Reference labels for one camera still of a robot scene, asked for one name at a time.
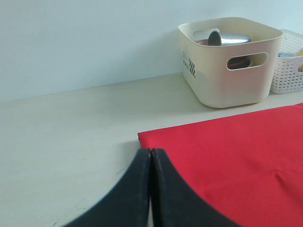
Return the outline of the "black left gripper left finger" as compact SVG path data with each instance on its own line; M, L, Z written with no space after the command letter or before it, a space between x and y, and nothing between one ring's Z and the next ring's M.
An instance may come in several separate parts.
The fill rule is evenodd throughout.
M137 150L118 183L93 207L66 227L146 227L150 193L151 150Z

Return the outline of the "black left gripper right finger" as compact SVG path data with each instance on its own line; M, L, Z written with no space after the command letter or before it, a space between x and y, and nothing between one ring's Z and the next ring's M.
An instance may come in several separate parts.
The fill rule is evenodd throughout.
M151 151L150 198L155 227L238 227L200 198L163 149Z

